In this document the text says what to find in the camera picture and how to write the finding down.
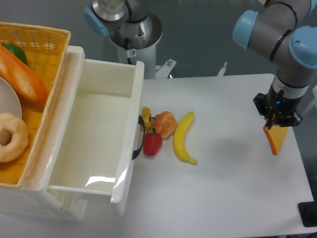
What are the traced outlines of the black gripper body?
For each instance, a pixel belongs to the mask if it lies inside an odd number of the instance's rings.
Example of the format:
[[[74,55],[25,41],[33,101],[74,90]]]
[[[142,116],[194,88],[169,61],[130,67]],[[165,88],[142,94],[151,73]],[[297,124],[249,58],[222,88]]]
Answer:
[[[268,116],[276,114],[274,125],[280,127],[298,126],[303,120],[296,109],[299,99],[287,99],[282,96],[282,93],[272,95],[258,93],[253,101],[265,121]]]

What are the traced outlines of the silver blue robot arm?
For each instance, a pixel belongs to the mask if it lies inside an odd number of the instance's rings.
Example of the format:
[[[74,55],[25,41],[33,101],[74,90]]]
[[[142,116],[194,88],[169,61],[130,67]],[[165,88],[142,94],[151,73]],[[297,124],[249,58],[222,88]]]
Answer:
[[[278,66],[266,94],[254,103],[265,126],[297,126],[302,116],[297,105],[317,75],[317,29],[299,27],[317,6],[315,0],[264,0],[265,10],[245,11],[237,20],[232,38]]]

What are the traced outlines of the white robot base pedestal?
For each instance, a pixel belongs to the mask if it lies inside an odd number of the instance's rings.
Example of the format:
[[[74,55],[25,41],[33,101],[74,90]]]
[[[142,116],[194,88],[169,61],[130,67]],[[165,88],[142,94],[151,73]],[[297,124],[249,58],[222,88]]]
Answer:
[[[171,77],[176,61],[157,64],[163,28],[146,0],[94,0],[84,9],[84,18],[97,35],[111,40],[120,63],[143,62],[145,79]]]

